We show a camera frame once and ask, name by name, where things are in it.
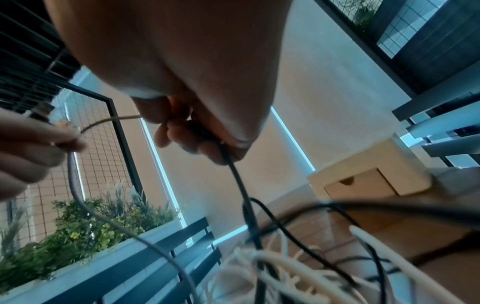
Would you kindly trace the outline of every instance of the planter box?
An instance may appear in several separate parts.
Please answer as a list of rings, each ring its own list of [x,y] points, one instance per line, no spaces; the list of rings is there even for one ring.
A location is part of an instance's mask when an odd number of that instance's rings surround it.
[[[150,242],[158,242],[167,236],[181,230],[180,221],[175,219],[165,225],[147,231],[141,236]],[[35,280],[27,284],[10,290],[8,293],[0,296],[1,304],[40,304],[57,296],[58,294],[72,288],[84,280],[104,271],[105,269],[123,261],[131,255],[145,249],[145,245],[135,239],[128,239],[112,248],[97,253],[91,259],[79,261],[53,273],[53,279],[49,281]],[[159,269],[165,264],[164,259],[159,259],[152,263],[126,282],[122,283],[114,290],[107,293],[103,300],[105,304],[110,304],[120,296],[132,289],[143,281],[153,271]],[[169,286],[162,290],[169,291]]]

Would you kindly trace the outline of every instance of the hand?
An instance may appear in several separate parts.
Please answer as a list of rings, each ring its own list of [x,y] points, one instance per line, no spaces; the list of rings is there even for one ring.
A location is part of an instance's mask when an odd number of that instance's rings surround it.
[[[242,159],[270,112],[291,0],[45,0],[73,55],[133,97],[178,143],[224,164],[203,127]],[[188,121],[193,113],[196,121]]]
[[[65,160],[66,151],[84,149],[78,135],[73,128],[0,109],[0,201],[15,198],[28,184],[44,179],[50,168]]]

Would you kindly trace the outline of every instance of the wooden floor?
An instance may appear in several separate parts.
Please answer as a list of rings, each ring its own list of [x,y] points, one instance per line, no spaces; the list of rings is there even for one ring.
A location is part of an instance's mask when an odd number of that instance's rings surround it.
[[[416,195],[413,197],[414,199],[422,203],[440,199],[445,204],[478,206],[476,198],[480,197],[479,170],[449,170],[435,172],[435,174],[437,180],[434,189]],[[469,232],[468,229],[462,227],[414,217],[373,212],[350,212],[349,214],[359,222],[365,231],[407,259],[446,246]],[[297,220],[289,225],[288,229],[304,244],[319,246],[329,261],[353,255],[368,256],[360,244],[353,240],[349,232],[349,225],[337,214],[322,211]],[[279,242],[276,241],[272,248],[278,251]],[[289,255],[293,256],[298,248],[289,243],[288,251]],[[302,257],[300,260],[312,268],[320,267],[316,261],[308,257]],[[370,261],[350,262],[344,264],[342,268],[359,277],[376,274],[375,265]],[[478,295],[480,251],[455,253],[427,263],[420,269],[466,303],[480,303]],[[389,278],[395,294],[405,302],[437,303],[418,287],[414,289],[413,296],[412,284],[405,275],[399,273],[390,275]]]

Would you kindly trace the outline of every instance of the gray cable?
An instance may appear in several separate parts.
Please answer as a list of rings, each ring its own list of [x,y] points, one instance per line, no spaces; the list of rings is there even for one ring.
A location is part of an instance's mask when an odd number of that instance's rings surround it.
[[[85,127],[83,130],[80,131],[80,134],[83,134],[86,131],[88,131],[89,129],[91,129],[91,128],[99,125],[99,124],[105,123],[105,122],[120,121],[120,120],[124,120],[124,119],[139,119],[139,118],[140,118],[140,115],[105,118],[105,119],[99,120],[99,121]],[[143,239],[142,237],[137,236],[135,233],[126,229],[122,225],[111,221],[108,217],[106,217],[104,215],[101,215],[101,214],[98,214],[95,210],[90,209],[85,204],[84,200],[80,198],[79,194],[77,193],[77,190],[74,187],[75,170],[74,170],[74,166],[73,166],[73,159],[74,159],[74,154],[70,152],[68,154],[68,159],[67,159],[68,185],[70,187],[70,192],[73,196],[73,199],[74,199],[75,203],[81,209],[83,209],[84,211],[89,213],[92,217],[94,217],[94,218],[96,218],[96,219],[98,219],[98,220],[100,220],[104,223],[108,223],[109,225],[111,225],[115,229],[121,231],[122,233],[125,233],[127,236],[136,239],[137,241],[141,242],[142,244],[145,244],[148,248],[150,248],[151,250],[158,253],[161,257],[165,258],[167,260],[167,262],[172,264],[175,267],[175,269],[178,270],[178,272],[183,276],[183,278],[186,279],[187,282],[189,283],[190,288],[191,288],[191,293],[192,293],[192,296],[193,296],[193,302],[197,303],[197,304],[200,304],[201,301],[200,301],[200,298],[199,298],[199,296],[198,296],[198,294],[195,290],[196,286],[195,286],[194,281],[192,280],[192,277],[190,277],[190,275],[185,271],[185,269],[183,269],[177,262],[175,262],[175,260],[170,256],[169,253],[165,253],[157,245],[155,245],[153,243],[150,243],[149,241]]]

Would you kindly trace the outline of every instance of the yellow flower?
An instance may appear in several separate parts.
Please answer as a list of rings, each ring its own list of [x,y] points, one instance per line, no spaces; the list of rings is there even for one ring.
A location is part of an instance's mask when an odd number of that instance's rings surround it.
[[[78,233],[78,232],[72,232],[70,234],[71,239],[78,239],[79,237],[80,237],[80,233]]]

